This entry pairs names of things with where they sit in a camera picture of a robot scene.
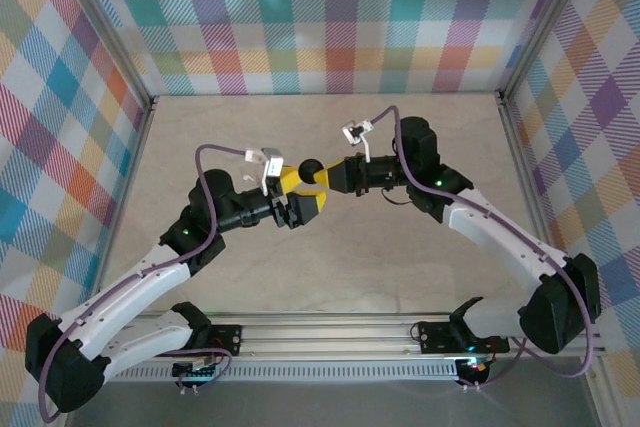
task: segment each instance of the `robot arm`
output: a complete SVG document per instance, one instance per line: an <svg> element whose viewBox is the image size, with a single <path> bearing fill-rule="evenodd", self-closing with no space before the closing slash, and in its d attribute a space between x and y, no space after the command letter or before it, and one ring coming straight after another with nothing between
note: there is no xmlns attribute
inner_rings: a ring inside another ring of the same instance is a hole
<svg viewBox="0 0 640 427"><path fill-rule="evenodd" d="M406 187L416 208L507 265L525 298L515 303L481 297L465 302L450 317L452 334L461 349L470 350L479 339L491 336L526 335L540 349L556 354L573 340L584 329L584 321L575 296L552 263L576 285L590 320L595 321L601 306L597 269L591 259L583 254L569 257L493 207L469 179L441 163L436 134L425 119L403 118L401 142L412 176L434 193L425 193L409 181L397 155L395 139L392 149L396 155L371 157L369 145L364 142L364 135L371 129L368 121L347 124L343 128L347 140L352 145L362 142L366 153L345 157L326 168L317 160L306 160L299 167L300 178L356 196L372 188Z"/></svg>
<svg viewBox="0 0 640 427"><path fill-rule="evenodd" d="M326 194L294 192L300 183L297 169L280 167L279 176L274 177L271 170L261 179L260 187L240 193L235 192L227 172L205 172L218 224L207 248L182 263L171 264L202 245L210 234L211 214L198 180L180 218L129 272L87 302L65 312L59 320L43 314L29 324L25 364L37 381L54 344L75 324L53 355L45 386L61 412L84 405L106 381L144 360L168 351L213 345L212 337L216 335L210 321L190 303L175 305L159 319L122 329L152 302L196 275L219 255L225 248L223 233L253 227L269 217L279 227L293 229L305 225L322 210ZM287 202L283 203L280 198L285 196ZM161 269L149 269L165 263L168 265ZM239 348L231 344L223 347L232 354Z"/></svg>

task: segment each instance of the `plaid wallpaper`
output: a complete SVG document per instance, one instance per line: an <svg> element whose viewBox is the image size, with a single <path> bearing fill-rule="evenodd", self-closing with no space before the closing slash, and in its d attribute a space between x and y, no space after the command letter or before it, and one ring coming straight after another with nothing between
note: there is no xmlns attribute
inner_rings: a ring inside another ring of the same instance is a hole
<svg viewBox="0 0 640 427"><path fill-rule="evenodd" d="M0 0L0 425L39 418L27 323L87 296L142 118L77 0Z"/></svg>
<svg viewBox="0 0 640 427"><path fill-rule="evenodd" d="M102 0L172 95L492 91L545 1Z"/></svg>
<svg viewBox="0 0 640 427"><path fill-rule="evenodd" d="M570 0L514 115L555 242L600 267L600 330L640 417L640 0Z"/></svg>

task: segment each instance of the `cable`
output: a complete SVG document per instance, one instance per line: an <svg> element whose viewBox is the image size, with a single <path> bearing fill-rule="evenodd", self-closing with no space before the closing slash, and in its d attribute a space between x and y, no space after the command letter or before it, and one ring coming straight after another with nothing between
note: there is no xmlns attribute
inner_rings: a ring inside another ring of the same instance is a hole
<svg viewBox="0 0 640 427"><path fill-rule="evenodd" d="M218 219L216 217L216 209L213 204L213 198L211 197L211 192L209 191L209 184L207 183L207 179L204 176L204 171L202 170L201 156L202 156L202 151L206 149L219 150L221 152L227 152L229 154L235 154L235 155L241 155L241 156L244 156L244 151L232 149L229 147L224 147L221 145L215 145L215 144L203 144L196 149L196 152L195 152L196 170L198 172L198 179L200 179L200 184L202 185L202 190L204 191L204 196L207 199L207 206L209 207L209 212L211 217L211 231L209 232L209 236L199 247L196 247L191 252L181 255L174 260L169 260L167 262L163 262L158 265L152 265L151 267L142 269L140 271L140 274L142 276L149 275L160 269L184 262L185 260L188 260L191 257L198 255L204 249L209 247L211 242L213 242L213 239L216 235L216 230L218 228ZM42 420L45 423L49 424L55 421L60 416L59 410L55 414L49 415L49 412L47 412L47 405L46 405L47 378L49 376L49 370L51 369L51 364L53 363L53 358L55 357L56 353L58 352L58 350L60 350L60 347L62 346L64 341L67 340L69 336L74 332L74 330L80 325L79 323L83 322L87 317L89 317L93 313L95 309L103 305L120 289L130 284L133 280L138 280L138 279L140 279L140 275L138 275L138 273L136 272L135 274L132 274L129 277L121 280L114 287L112 287L107 292L102 294L90 307L87 308L87 310L85 310L82 314L78 316L78 318L67 328L67 330L65 330L62 333L60 338L56 341L52 349L49 351L49 354L47 355L47 358L44 361L44 365L42 366L42 372L40 374L40 381L38 384L38 409L40 411L40 416L42 417Z"/></svg>
<svg viewBox="0 0 640 427"><path fill-rule="evenodd" d="M419 339L419 338L417 338L415 335L413 335L413 329L415 329L415 328L418 326L418 324L419 324L419 323L420 323L420 322L416 322L416 323L415 323L415 324L413 324L413 325L411 326L411 328L409 329L409 335L411 336L411 338L412 338L413 340L415 340L415 341L416 341L416 342L418 342L418 343L420 342L420 339Z"/></svg>
<svg viewBox="0 0 640 427"><path fill-rule="evenodd" d="M491 350L493 350L493 356L491 357L491 362L495 362L496 361L496 353L498 351L498 346L496 345L496 339L494 339L493 337L489 338L489 343L491 344Z"/></svg>
<svg viewBox="0 0 640 427"><path fill-rule="evenodd" d="M218 344L220 344L220 348L224 349L224 344L222 343L222 341L218 338L218 337L214 337L213 338L214 342L217 342ZM224 355L220 356L220 360L218 360L218 358L214 355L213 356L213 362L218 365L220 362L222 362L222 359L224 358Z"/></svg>
<svg viewBox="0 0 640 427"><path fill-rule="evenodd" d="M426 185L422 185L420 182L418 182L418 180L414 177L413 173L409 169L409 165L407 163L407 159L405 158L405 155L404 155L404 146L402 145L402 129L401 129L401 125L400 125L400 111L398 110L398 107L396 107L395 105L391 105L391 106L387 107L383 112L381 112L379 115L374 117L371 120L371 123L372 124L376 124L377 122L382 120L384 117L386 117L389 113L393 113L393 116L394 116L394 119L395 119L395 145L396 145L396 148L398 150L398 159L400 160L400 165L402 166L402 169L403 169L405 175L407 176L407 179L409 180L409 182L411 182L411 184L415 188L417 188L418 190L420 190L422 192L425 192L427 194L439 195L441 197L447 197L447 198L453 200L454 202L459 202L461 204L467 205L467 206L477 210L478 212L480 212L484 216L490 217L493 220L495 220L498 224L500 224L502 227L504 227L506 230L508 230L511 234L513 234L515 237L517 237L519 240L521 240L527 247L529 247L531 250L533 250L536 254L540 255L541 257L544 256L544 251L535 242L531 241L526 235L522 234L517 228L515 228L513 225L511 225L508 221L503 219L501 216L495 214L494 212L491 212L488 209L485 209L483 206L481 206L481 205L479 205L479 204L477 204L477 203L475 203L473 201L465 199L464 197L460 197L459 195L451 194L449 192L445 192L444 190L439 190L439 189L434 189L434 188L431 188L431 187L427 187ZM531 351L530 349L528 349L524 345L521 346L521 349L524 352L527 352L529 355L531 355L534 359L536 359L539 362L541 362L543 365L545 365L551 371L555 372L556 374L558 374L558 375L560 375L562 377L569 377L569 378L580 377L581 375L584 375L589 370L589 367L591 366L591 363L593 362L593 356L594 356L594 353L593 353L593 337L594 337L594 334L593 334L593 326L591 324L591 318L589 316L589 311L587 309L586 304L584 303L584 299L580 295L580 291L576 287L575 283L571 280L569 275L551 257L549 257L549 256L544 256L544 257L545 257L545 262L547 262L547 264L549 264L558 273L558 275L562 278L562 280L567 284L567 286L569 287L569 290L571 291L571 293L573 294L573 296L576 299L576 302L578 303L578 308L580 309L580 313L582 315L582 320L583 320L583 323L584 323L585 333L586 333L586 337L587 337L587 346L586 346L585 358L584 358L584 361L582 362L582 365L580 366L580 368L577 371L575 371L575 372L565 372L565 371L560 370L557 367L555 367L552 363L550 363L546 359L542 359L538 354L536 354L535 352Z"/></svg>
<svg viewBox="0 0 640 427"><path fill-rule="evenodd" d="M411 201L408 200L406 202L398 202L396 200L390 199L389 197L387 197L384 193L384 189L380 189L380 193L382 194L382 197L384 197L384 200L386 200L387 202L389 202L392 205L407 205L410 204Z"/></svg>
<svg viewBox="0 0 640 427"><path fill-rule="evenodd" d="M483 387L487 387L489 385L494 384L496 381L500 380L502 377L504 377L505 375L507 375L509 372L511 372L513 370L513 368L516 366L516 364L518 363L518 361L520 360L520 357L522 357L522 354L525 353L525 345L527 344L527 339L524 339L524 341L522 342L522 345L518 345L520 348L518 349L518 352L516 352L515 357L511 360L511 362L509 362L500 372L498 372L492 379L487 380L485 383L482 384Z"/></svg>

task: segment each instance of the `mounting plate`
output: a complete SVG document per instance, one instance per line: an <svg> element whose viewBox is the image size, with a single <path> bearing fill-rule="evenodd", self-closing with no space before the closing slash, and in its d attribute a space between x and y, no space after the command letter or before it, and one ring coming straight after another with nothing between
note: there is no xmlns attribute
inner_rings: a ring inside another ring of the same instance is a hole
<svg viewBox="0 0 640 427"><path fill-rule="evenodd" d="M420 342L423 354L505 354L509 352L509 341L502 337L488 337L472 342L467 349L451 333L449 322L418 322L413 329L418 331L416 340Z"/></svg>
<svg viewBox="0 0 640 427"><path fill-rule="evenodd" d="M240 353L241 344L241 325L219 324L209 327L209 345L211 347L220 347L222 349L226 349L231 352L231 355L236 356Z"/></svg>

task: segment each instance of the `white bracket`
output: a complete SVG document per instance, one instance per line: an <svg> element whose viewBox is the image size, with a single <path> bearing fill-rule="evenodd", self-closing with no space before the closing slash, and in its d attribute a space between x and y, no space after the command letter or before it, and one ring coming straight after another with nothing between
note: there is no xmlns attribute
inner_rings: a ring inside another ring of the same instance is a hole
<svg viewBox="0 0 640 427"><path fill-rule="evenodd" d="M284 157L278 149L265 147L258 150L247 149L244 154L246 162L254 164L262 164L262 177L260 179L260 188L262 193L267 195L267 178L280 177L282 167L284 167Z"/></svg>
<svg viewBox="0 0 640 427"><path fill-rule="evenodd" d="M342 127L342 133L347 138L351 145L358 145L360 142L364 145L364 155L367 163L371 161L371 150L369 143L364 135L373 130L373 124L369 120L363 120L359 124L354 121L345 124Z"/></svg>

